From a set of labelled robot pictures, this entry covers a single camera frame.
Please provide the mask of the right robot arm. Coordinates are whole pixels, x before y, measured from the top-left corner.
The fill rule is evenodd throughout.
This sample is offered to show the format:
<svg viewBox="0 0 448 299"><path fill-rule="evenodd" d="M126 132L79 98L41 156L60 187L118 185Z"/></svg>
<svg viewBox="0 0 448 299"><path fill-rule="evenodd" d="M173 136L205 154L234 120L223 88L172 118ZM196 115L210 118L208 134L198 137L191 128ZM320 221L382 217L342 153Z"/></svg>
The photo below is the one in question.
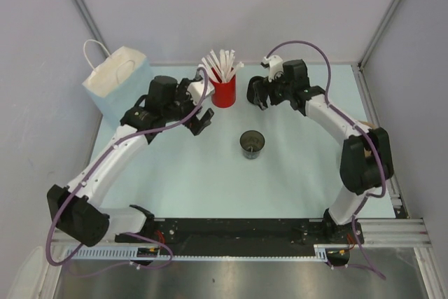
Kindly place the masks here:
<svg viewBox="0 0 448 299"><path fill-rule="evenodd" d="M254 76L246 98L265 110L288 102L290 107L320 125L342 147L339 175L342 189L324 213L323 236L339 244L348 235L347 224L369 198L386 193L386 181L394 175L388 132L354 120L332 104L320 86L309 82L303 60L284 61L278 55L261 62L266 77Z"/></svg>

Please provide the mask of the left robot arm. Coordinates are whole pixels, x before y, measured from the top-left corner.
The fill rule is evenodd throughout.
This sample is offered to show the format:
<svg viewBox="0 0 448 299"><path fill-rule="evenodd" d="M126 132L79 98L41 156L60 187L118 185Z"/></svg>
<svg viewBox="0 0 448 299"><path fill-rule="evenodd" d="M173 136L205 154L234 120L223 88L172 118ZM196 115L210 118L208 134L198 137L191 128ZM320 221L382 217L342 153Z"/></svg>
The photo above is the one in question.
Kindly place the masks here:
<svg viewBox="0 0 448 299"><path fill-rule="evenodd" d="M202 77L181 81L156 76L148 92L125 112L106 148L65 187L54 185L47 194L55 227L84 246L94 246L107 236L130 232L138 242L155 234L154 215L143 207L101 207L110 187L131 159L170 126L183 125L195 136L209 126L213 110L198 116L203 101L214 93Z"/></svg>

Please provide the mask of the single black coffee cup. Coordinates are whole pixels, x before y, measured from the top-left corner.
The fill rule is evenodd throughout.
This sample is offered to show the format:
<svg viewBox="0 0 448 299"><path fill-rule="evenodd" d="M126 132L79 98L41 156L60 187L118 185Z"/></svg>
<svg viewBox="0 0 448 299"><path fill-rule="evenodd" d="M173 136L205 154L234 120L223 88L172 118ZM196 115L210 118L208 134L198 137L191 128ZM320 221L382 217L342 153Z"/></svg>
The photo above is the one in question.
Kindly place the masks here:
<svg viewBox="0 0 448 299"><path fill-rule="evenodd" d="M243 156L246 159L256 159L265 146L265 138L262 133L256 130L243 132L239 139Z"/></svg>

